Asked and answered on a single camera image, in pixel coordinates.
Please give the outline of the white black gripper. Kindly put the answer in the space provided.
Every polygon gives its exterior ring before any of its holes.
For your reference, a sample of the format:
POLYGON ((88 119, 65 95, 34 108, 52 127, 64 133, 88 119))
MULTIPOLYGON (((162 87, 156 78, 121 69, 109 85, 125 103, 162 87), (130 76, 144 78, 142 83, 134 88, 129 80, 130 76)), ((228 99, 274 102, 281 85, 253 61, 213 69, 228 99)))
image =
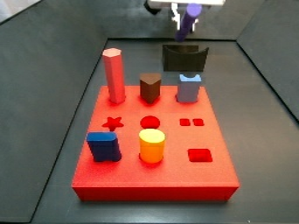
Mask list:
MULTIPOLYGON (((161 8, 170 8, 172 10, 172 21, 176 23, 176 30, 180 30, 181 26, 181 15, 178 13, 178 4, 201 4, 205 6, 221 6, 225 3, 225 0, 144 0, 144 7, 146 10, 156 14, 161 8)), ((193 20, 190 25, 190 32, 194 32, 194 26, 198 23, 198 19, 193 20)))

